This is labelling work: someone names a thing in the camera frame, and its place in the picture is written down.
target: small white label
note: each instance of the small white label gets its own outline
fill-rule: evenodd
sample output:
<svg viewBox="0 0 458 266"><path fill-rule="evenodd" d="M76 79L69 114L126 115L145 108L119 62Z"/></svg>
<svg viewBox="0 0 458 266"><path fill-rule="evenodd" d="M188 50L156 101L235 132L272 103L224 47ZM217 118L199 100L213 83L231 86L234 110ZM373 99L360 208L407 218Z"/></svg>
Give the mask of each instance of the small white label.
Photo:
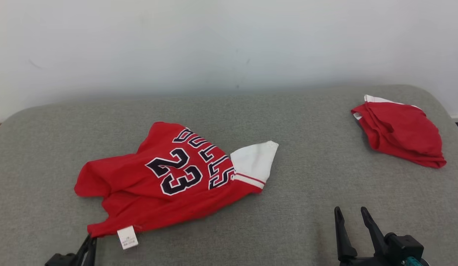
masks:
<svg viewBox="0 0 458 266"><path fill-rule="evenodd" d="M129 249L139 244L133 226L118 230L117 235L119 236L123 249Z"/></svg>

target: black number with white outline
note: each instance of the black number with white outline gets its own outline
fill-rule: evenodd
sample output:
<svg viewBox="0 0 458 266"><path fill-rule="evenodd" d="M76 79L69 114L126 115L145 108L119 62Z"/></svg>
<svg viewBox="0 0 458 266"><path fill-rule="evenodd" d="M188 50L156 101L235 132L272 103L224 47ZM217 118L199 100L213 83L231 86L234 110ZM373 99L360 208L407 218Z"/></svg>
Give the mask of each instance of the black number with white outline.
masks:
<svg viewBox="0 0 458 266"><path fill-rule="evenodd" d="M175 178L171 173L168 174L170 172L168 167L182 169L188 164L190 160L190 157L182 148L176 148L172 150L170 154L173 158L177 157L178 161L155 158L145 166L150 168L158 178L166 175L160 184L162 192L166 195L175 195L198 184L202 179L202 173L197 166L190 165L184 169L186 175L182 177Z"/></svg>

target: clothing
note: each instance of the clothing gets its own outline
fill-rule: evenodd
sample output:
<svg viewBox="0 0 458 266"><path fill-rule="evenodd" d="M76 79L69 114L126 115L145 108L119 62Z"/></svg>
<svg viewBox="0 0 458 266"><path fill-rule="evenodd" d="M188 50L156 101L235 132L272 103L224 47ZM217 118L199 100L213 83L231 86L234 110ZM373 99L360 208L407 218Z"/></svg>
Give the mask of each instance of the clothing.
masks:
<svg viewBox="0 0 458 266"><path fill-rule="evenodd" d="M419 107L369 95L364 100L351 112L374 150L426 167L447 163L438 129Z"/></svg>
<svg viewBox="0 0 458 266"><path fill-rule="evenodd" d="M157 122L137 153L86 163L75 185L81 197L104 197L108 219L92 237L133 225L147 231L198 219L249 193L260 193L278 144L220 148L176 123Z"/></svg>

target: basketball jersey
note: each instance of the basketball jersey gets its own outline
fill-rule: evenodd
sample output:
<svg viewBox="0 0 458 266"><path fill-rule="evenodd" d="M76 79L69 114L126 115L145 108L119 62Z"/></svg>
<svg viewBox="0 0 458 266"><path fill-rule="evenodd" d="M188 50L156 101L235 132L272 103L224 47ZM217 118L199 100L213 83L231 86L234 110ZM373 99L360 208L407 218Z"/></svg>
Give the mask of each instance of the basketball jersey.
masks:
<svg viewBox="0 0 458 266"><path fill-rule="evenodd" d="M147 231L198 219L259 193L278 148L273 141L227 156L190 129L157 122L135 154L90 161L75 185L81 197L104 197L109 217L87 227L92 237L133 226Z"/></svg>

